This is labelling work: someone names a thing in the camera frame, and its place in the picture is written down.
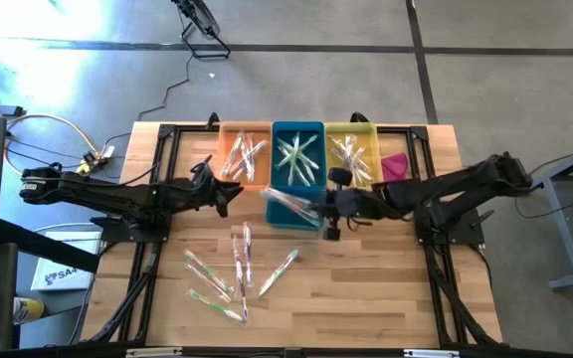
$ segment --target tripod base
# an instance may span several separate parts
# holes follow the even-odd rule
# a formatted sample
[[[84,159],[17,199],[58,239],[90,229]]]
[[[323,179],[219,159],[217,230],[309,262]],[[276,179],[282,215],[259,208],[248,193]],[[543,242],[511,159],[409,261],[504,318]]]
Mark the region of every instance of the tripod base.
[[[231,49],[229,49],[229,46],[227,46],[227,44],[225,44],[222,40],[220,40],[220,38],[218,37],[218,35],[216,35],[214,33],[213,30],[209,29],[207,31],[207,35],[213,37],[214,39],[216,39],[216,41],[218,41],[220,43],[220,45],[222,45],[226,50],[227,53],[226,54],[212,54],[212,55],[199,55],[198,53],[196,53],[196,49],[194,49],[189,42],[187,41],[187,39],[185,38],[185,36],[187,35],[187,33],[189,32],[189,30],[191,30],[192,26],[195,26],[194,23],[190,23],[189,25],[187,25],[185,27],[185,29],[183,30],[182,34],[180,34],[180,40],[183,42],[183,44],[185,44],[185,46],[187,46],[187,48],[189,49],[189,51],[191,51],[192,55],[194,55],[194,57],[196,59],[229,59],[229,54],[231,54]]]

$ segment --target orange bin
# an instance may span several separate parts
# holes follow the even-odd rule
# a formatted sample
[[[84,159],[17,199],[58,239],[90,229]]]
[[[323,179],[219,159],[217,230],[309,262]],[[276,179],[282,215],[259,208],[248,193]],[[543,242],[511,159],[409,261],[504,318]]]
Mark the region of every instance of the orange bin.
[[[222,169],[229,158],[229,153],[234,146],[238,133],[243,131],[247,138],[250,134],[253,136],[254,145],[260,143],[262,140],[266,140],[267,144],[260,153],[254,157],[256,164],[254,181],[251,183],[248,182],[246,172],[243,173],[238,181],[242,183],[245,190],[261,191],[267,188],[271,177],[271,128],[272,123],[269,121],[221,122],[218,133],[218,166],[214,169],[216,177],[221,180],[233,181],[232,177],[234,173],[223,176]],[[239,150],[236,154],[235,162],[242,160],[242,158],[241,150]]]

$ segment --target wooden table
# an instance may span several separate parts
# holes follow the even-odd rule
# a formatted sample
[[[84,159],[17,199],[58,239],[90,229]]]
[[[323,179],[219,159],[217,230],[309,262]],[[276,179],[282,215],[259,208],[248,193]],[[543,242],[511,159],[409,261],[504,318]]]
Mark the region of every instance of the wooden table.
[[[150,168],[159,124],[134,124],[123,181]],[[453,127],[428,128],[437,174],[460,169]],[[176,176],[190,176],[189,169],[195,163],[216,154],[217,137],[217,133],[183,134]],[[401,135],[380,135],[379,144],[382,157],[406,151]],[[421,148],[417,148],[421,158]],[[423,160],[420,162],[425,178]],[[360,227],[356,233],[344,227],[341,241],[335,243],[313,233],[269,227],[265,207],[257,192],[243,192],[231,203],[226,219],[219,218],[213,208],[174,217],[158,270],[148,346],[438,346],[426,260],[423,249],[415,244],[411,224],[384,220],[372,227]],[[230,238],[242,232],[245,221],[253,227],[257,286],[290,250],[298,248],[300,255],[263,298],[248,299],[250,320],[242,325],[186,295],[190,286],[206,294],[209,290],[183,269],[182,253],[191,250],[234,283]],[[119,244],[102,257],[83,338],[98,332],[123,300],[133,252],[134,244]],[[452,254],[462,300],[488,334],[500,340],[483,262],[467,247],[453,247]],[[232,307],[242,315],[240,304]],[[444,304],[444,309],[454,337],[450,305]],[[134,309],[132,332],[139,316],[140,301]]]

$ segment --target yellow bin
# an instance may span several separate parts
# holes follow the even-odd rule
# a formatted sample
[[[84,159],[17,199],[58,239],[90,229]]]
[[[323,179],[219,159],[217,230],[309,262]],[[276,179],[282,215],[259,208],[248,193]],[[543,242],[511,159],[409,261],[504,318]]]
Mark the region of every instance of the yellow bin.
[[[354,135],[357,138],[357,142],[353,145],[353,153],[359,148],[364,148],[361,159],[370,168],[370,171],[367,173],[372,178],[372,181],[364,181],[360,184],[353,174],[353,184],[351,186],[361,189],[370,189],[371,184],[384,180],[381,155],[379,153],[379,141],[377,140],[377,125],[373,123],[327,123],[324,125],[324,131],[324,135],[326,136],[327,169],[341,167],[342,165],[341,159],[331,152],[332,149],[340,151],[340,148],[331,138],[339,140],[344,144],[346,135]],[[328,188],[333,188],[334,186],[335,184],[333,182],[327,182]]]

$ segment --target yellow cable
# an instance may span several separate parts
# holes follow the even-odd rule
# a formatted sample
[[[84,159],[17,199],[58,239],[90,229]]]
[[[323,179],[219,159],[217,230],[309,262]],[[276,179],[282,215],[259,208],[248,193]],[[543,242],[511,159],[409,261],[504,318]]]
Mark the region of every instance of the yellow cable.
[[[54,120],[58,120],[60,122],[63,122],[67,125],[69,125],[70,127],[72,127],[78,134],[81,135],[81,137],[84,139],[84,141],[88,144],[88,146],[90,147],[90,149],[93,151],[93,153],[95,154],[95,157],[99,157],[100,153],[98,152],[98,150],[96,150],[95,146],[90,142],[90,140],[88,139],[88,137],[86,136],[85,133],[83,133],[74,123],[70,122],[69,120],[65,119],[65,118],[61,118],[59,116],[55,116],[55,115],[51,115],[51,114],[26,114],[26,115],[22,115],[18,118],[15,119],[11,119],[8,121],[7,128],[10,129],[12,128],[15,124],[17,124],[19,121],[24,120],[24,119],[28,119],[28,118],[33,118],[33,117],[40,117],[40,118],[50,118],[50,119],[54,119]],[[10,160],[8,159],[8,151],[5,150],[8,148],[8,144],[10,144],[10,142],[6,143],[6,145],[4,146],[4,162],[10,167],[10,169],[12,169],[12,171],[14,171],[15,173],[17,173],[17,175],[21,176],[21,172],[15,168],[12,163],[10,163]]]
[[[3,113],[1,112],[1,108],[0,108],[0,117],[4,117]],[[81,137],[84,139],[84,141],[90,146],[90,149],[95,154],[95,157],[100,158],[100,152],[98,152],[98,150],[96,150],[95,146],[90,142],[90,140],[88,139],[86,134],[83,133],[74,123],[70,122],[69,120],[67,120],[65,118],[61,118],[59,116],[55,116],[55,115],[51,115],[51,114],[26,114],[26,115],[22,115],[18,118],[9,120],[6,123],[6,128],[7,129],[12,128],[17,122],[19,122],[21,120],[28,119],[28,118],[36,118],[36,117],[55,119],[55,120],[63,122],[65,124],[69,125],[70,127],[74,128],[75,131],[78,134],[80,134]],[[10,160],[8,159],[8,150],[7,149],[8,149],[9,144],[10,144],[10,142],[8,142],[4,145],[4,162],[10,167],[10,169],[12,169],[13,172],[15,172],[15,173],[17,173],[17,175],[21,176],[21,172],[17,168],[15,168],[12,165],[12,163],[10,162]]]

